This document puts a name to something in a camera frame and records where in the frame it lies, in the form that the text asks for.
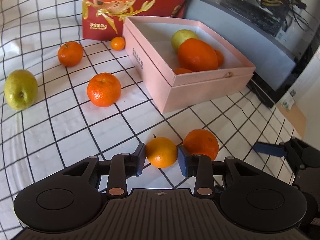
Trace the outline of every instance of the white wall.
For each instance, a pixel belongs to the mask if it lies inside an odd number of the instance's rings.
[[[319,49],[305,69],[304,89],[298,91],[296,104],[307,119],[306,133],[303,140],[320,149],[320,60]]]

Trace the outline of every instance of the electronics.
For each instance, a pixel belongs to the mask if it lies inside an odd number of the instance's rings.
[[[320,0],[188,0],[187,19],[212,28],[244,54],[256,71],[249,83],[272,107],[290,89],[316,49]]]

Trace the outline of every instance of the fruit in box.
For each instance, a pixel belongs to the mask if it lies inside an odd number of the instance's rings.
[[[215,50],[206,42],[187,39],[178,50],[180,66],[193,72],[215,70],[219,67]]]
[[[216,54],[217,54],[218,64],[219,64],[219,67],[220,67],[220,66],[223,64],[223,62],[224,62],[224,56],[223,56],[223,54],[222,54],[219,50],[215,49],[214,51],[215,51]]]
[[[179,30],[172,36],[171,45],[178,52],[180,45],[190,38],[199,39],[198,35],[191,30]]]
[[[175,69],[187,68],[179,64],[179,53],[171,46],[172,35],[180,29],[195,32],[207,42],[212,55],[216,54],[214,49],[221,51],[225,57],[224,64],[216,71],[198,69],[199,72],[175,75]],[[161,113],[239,92],[255,70],[254,65],[235,47],[199,21],[128,17],[124,23],[124,38],[126,52]],[[217,68],[218,59],[214,61]]]
[[[107,41],[122,36],[123,21],[127,16],[181,15],[185,0],[83,0],[82,23],[85,39]]]
[[[192,73],[191,70],[188,70],[188,69],[186,69],[186,68],[176,68],[173,72],[174,72],[176,75]]]

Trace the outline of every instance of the cables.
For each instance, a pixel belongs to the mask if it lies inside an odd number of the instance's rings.
[[[312,28],[310,27],[310,25],[308,24],[308,22],[306,21],[305,18],[303,18],[300,14],[298,14],[297,12],[294,11],[293,6],[290,7],[290,11],[292,12],[292,15],[297,23],[297,25],[300,27],[300,29],[302,29],[303,31],[308,31],[308,30],[312,30]],[[304,29],[300,24],[299,21],[301,23],[303,23],[305,26],[307,26],[306,29]]]
[[[308,31],[308,30],[312,30],[312,28],[310,27],[310,25],[308,24],[308,22],[306,21],[305,18],[303,18],[300,14],[298,14],[297,12],[294,11],[293,6],[297,6],[299,9],[305,9],[307,7],[307,5],[303,2],[301,2],[301,0],[261,0],[261,5],[265,6],[265,7],[270,7],[270,8],[277,8],[277,7],[282,7],[284,10],[291,11],[293,18],[295,20],[295,22],[297,23],[297,25],[299,26],[300,29],[302,29],[303,31]],[[285,23],[285,30],[287,30],[288,27],[288,23],[285,19],[282,19]]]

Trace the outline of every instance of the gold printed design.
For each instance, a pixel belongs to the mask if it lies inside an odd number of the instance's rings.
[[[90,23],[90,29],[105,30],[106,28],[107,28],[107,25],[104,25],[104,24]]]
[[[149,2],[145,1],[140,10],[134,11],[132,5],[135,0],[132,1],[111,1],[111,2],[100,2],[98,0],[82,0],[82,17],[87,19],[89,15],[89,6],[94,7],[97,10],[96,17],[103,16],[107,23],[112,29],[118,34],[118,30],[115,26],[114,19],[111,17],[118,17],[119,21],[123,21],[127,16],[133,16],[144,11],[148,11],[156,2],[155,0]]]

